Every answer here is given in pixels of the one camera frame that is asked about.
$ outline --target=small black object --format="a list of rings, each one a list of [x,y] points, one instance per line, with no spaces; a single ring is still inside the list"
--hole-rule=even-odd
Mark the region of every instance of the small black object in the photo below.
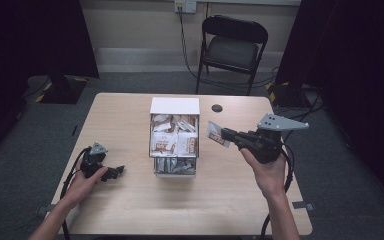
[[[102,161],[104,160],[106,154],[98,153],[91,155],[89,148],[85,151],[83,155],[83,162],[80,169],[83,171],[86,178],[90,178],[95,174],[100,168],[103,167]],[[101,177],[101,181],[106,182],[108,179],[117,179],[117,177],[123,173],[124,166],[117,168],[108,168],[107,172]]]
[[[257,129],[256,132],[236,132],[229,128],[221,129],[221,137],[234,142],[239,150],[248,149],[258,162],[266,164],[274,162],[282,153],[281,132]]]
[[[214,104],[211,109],[214,111],[214,112],[221,112],[223,111],[223,107],[221,105],[218,105],[218,104]]]

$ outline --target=black chair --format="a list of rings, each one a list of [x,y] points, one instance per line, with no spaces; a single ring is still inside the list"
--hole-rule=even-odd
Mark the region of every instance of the black chair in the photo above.
[[[213,35],[207,47],[207,34]],[[202,66],[221,68],[250,75],[249,95],[266,46],[268,33],[259,23],[214,15],[202,23],[201,57],[195,94],[198,94]]]

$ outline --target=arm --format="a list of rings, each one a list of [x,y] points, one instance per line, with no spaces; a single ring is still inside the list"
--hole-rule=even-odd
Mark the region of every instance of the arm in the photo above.
[[[76,169],[80,169],[82,160],[77,163]],[[45,220],[40,224],[36,231],[29,237],[34,239],[55,239],[61,225],[72,208],[86,198],[93,186],[105,174],[108,168],[100,168],[90,178],[85,178],[82,171],[78,171],[71,182],[66,195],[58,201]]]
[[[261,164],[248,149],[240,151],[254,170],[257,185],[267,200],[273,239],[300,239],[284,189],[285,157],[281,154],[276,161]]]

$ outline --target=white box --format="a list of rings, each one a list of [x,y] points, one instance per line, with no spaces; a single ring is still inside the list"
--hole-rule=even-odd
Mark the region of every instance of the white box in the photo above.
[[[154,97],[149,156],[157,176],[195,176],[199,155],[199,98]]]

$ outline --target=forearm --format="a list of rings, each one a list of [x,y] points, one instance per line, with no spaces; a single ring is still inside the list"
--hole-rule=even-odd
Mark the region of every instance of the forearm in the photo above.
[[[267,199],[273,239],[300,239],[298,230],[289,207],[286,194],[280,193]]]
[[[72,208],[73,204],[69,200],[61,199],[29,239],[55,239]]]

